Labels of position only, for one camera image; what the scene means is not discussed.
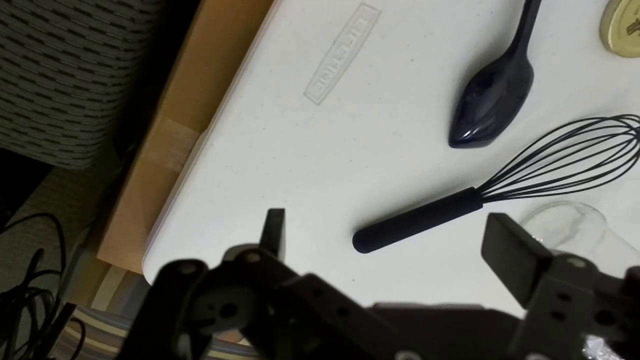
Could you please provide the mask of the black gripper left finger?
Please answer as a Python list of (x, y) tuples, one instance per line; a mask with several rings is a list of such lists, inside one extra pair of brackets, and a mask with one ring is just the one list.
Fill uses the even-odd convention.
[(266, 212), (259, 247), (279, 261), (285, 258), (285, 229), (286, 229), (286, 210), (270, 209)]

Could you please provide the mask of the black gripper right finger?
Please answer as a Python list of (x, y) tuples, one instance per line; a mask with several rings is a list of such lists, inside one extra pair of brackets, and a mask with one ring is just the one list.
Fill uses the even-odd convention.
[(487, 219), (481, 254), (523, 308), (553, 263), (553, 252), (502, 212)]

